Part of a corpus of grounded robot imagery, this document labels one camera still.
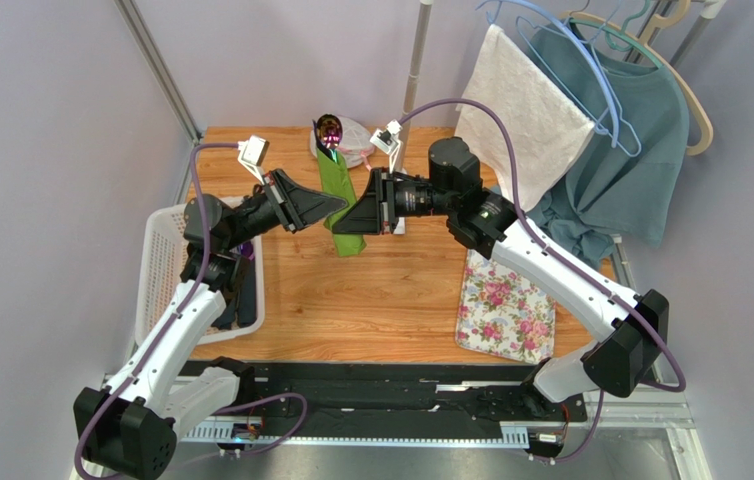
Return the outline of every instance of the floral cloth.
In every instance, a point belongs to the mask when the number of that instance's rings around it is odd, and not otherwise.
[[[554,350],[555,304],[528,279],[474,250],[457,314],[457,344],[469,350],[539,363]]]

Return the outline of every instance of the white laundry basket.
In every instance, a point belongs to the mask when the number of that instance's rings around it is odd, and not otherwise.
[[[221,198],[231,207],[241,204],[242,197]],[[138,345],[158,323],[181,283],[179,274],[188,259],[185,248],[188,242],[182,236],[185,221],[182,214],[185,205],[162,208],[149,216],[143,239],[143,257],[140,263],[140,285],[137,292],[137,313],[134,336]],[[199,344],[220,342],[255,332],[265,320],[265,279],[262,261],[262,238],[253,239],[254,264],[256,268],[256,321],[249,327],[218,330],[211,327]]]

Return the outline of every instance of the teal shirt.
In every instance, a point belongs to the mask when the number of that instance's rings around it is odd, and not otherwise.
[[[545,30],[531,44],[576,98],[597,118],[601,116],[607,107],[602,90],[577,48]],[[529,58],[552,76],[533,52]],[[634,126],[642,152],[630,158],[611,147],[610,137],[595,135],[566,175],[528,212],[558,244],[596,268],[613,251],[611,233],[660,245],[689,122],[685,98],[667,69],[602,54],[599,61],[622,105],[622,117]],[[603,124],[612,128],[610,116]],[[637,150],[634,137],[622,124],[619,139],[629,151]]]

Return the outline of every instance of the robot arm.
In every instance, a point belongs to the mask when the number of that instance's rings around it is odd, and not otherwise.
[[[208,233],[203,232],[198,202],[188,203],[184,213],[188,260],[171,303],[105,387],[85,388],[76,398],[73,410],[79,437],[97,411],[110,402],[87,438],[85,459],[133,478],[157,478],[169,464],[178,440],[199,422],[222,407],[254,399],[253,368],[227,358],[212,362],[192,383],[171,390],[206,330],[221,316],[234,314],[227,306],[237,298],[251,262],[244,244],[276,226],[298,232],[345,208],[347,202],[301,187],[282,170],[265,174],[260,167],[267,150],[264,140],[253,137],[244,147],[239,161],[255,167],[249,170],[261,184],[235,208],[203,195]],[[210,235],[211,250],[203,273],[205,234]],[[191,290],[195,291],[179,314],[177,306]],[[174,314],[178,316],[168,322]]]
[[[390,135],[384,137],[384,141],[391,139]],[[429,151],[429,170],[429,179],[372,170],[365,194],[335,224],[333,232],[391,233],[400,217],[447,215],[448,231],[459,243],[533,281],[569,309],[593,336],[587,346],[544,361],[525,379],[531,409],[549,410],[553,403],[596,389],[628,397],[660,354],[639,323],[541,248],[519,224],[510,201],[483,188],[480,162],[462,139],[435,142]],[[553,242],[547,248],[574,259]],[[666,339],[668,304],[661,294],[650,291],[639,296],[577,259],[574,263],[627,299]]]

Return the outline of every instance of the gray wall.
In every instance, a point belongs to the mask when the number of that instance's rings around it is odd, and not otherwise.
[[[754,2],[729,2],[681,73],[717,138],[705,155],[686,159],[661,249],[627,247],[638,286],[672,302],[670,344],[688,375],[687,398],[715,477],[752,479]]]
[[[113,2],[0,2],[0,478],[69,475],[188,147]]]
[[[325,112],[365,125],[400,116],[416,0],[137,3],[201,128],[308,125]],[[488,27],[479,3],[435,2],[417,104],[462,94]],[[580,0],[537,3],[555,13],[581,7]],[[595,0],[591,10],[606,15],[616,4]],[[615,19],[639,11],[623,5]],[[498,23],[510,32],[516,14],[528,11],[505,5],[503,12]],[[415,121],[453,126],[456,118],[443,107]]]

